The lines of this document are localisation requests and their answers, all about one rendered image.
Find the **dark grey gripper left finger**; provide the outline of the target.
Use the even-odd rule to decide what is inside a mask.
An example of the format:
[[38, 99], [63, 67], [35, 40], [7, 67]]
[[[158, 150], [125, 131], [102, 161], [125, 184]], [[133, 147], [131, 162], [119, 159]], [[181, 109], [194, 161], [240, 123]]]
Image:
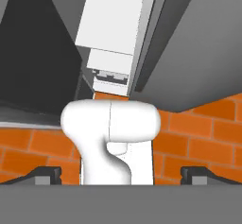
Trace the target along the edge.
[[60, 166], [38, 166], [25, 176], [2, 182], [2, 185], [56, 185], [61, 184]]

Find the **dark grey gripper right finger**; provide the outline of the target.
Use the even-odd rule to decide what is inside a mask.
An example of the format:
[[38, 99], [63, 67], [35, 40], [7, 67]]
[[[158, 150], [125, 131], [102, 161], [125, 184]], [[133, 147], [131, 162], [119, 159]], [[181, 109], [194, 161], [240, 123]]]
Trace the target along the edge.
[[215, 185], [235, 184], [242, 182], [220, 177], [205, 166], [183, 166], [181, 168], [181, 185]]

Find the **white rounded object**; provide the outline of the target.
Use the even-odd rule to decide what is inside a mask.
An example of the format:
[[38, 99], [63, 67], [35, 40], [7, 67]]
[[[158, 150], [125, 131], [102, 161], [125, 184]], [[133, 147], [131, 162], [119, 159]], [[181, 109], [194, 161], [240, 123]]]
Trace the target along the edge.
[[138, 101], [85, 99], [61, 113], [64, 134], [81, 155], [83, 185], [151, 185], [158, 110]]

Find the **white low cupboard front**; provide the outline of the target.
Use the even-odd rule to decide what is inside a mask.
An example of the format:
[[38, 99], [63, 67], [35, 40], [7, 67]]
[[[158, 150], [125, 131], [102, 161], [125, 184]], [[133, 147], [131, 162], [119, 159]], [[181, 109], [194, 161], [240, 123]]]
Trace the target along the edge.
[[93, 88], [97, 92], [122, 96], [126, 96], [128, 91], [128, 87], [126, 85], [110, 83], [108, 81], [98, 79], [94, 80]]

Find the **grey fridge door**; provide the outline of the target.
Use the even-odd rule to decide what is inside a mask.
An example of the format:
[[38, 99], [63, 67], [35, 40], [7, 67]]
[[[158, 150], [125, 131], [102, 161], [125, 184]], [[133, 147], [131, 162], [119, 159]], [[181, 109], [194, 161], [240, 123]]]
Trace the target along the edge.
[[142, 92], [135, 91], [161, 9], [154, 0], [130, 99], [169, 112], [242, 93], [242, 0], [191, 0]]

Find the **dark grey appliance panel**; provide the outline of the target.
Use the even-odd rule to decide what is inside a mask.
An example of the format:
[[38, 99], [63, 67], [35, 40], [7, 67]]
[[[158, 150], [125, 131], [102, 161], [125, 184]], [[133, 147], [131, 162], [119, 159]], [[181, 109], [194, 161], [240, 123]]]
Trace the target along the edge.
[[58, 127], [80, 66], [52, 0], [8, 0], [0, 23], [0, 126]]

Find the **white small drawer front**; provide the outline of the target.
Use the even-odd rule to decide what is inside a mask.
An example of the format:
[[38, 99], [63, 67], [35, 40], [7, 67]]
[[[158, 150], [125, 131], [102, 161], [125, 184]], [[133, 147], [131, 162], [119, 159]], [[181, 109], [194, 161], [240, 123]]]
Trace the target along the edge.
[[92, 49], [87, 67], [96, 70], [128, 75], [132, 64], [132, 55]]

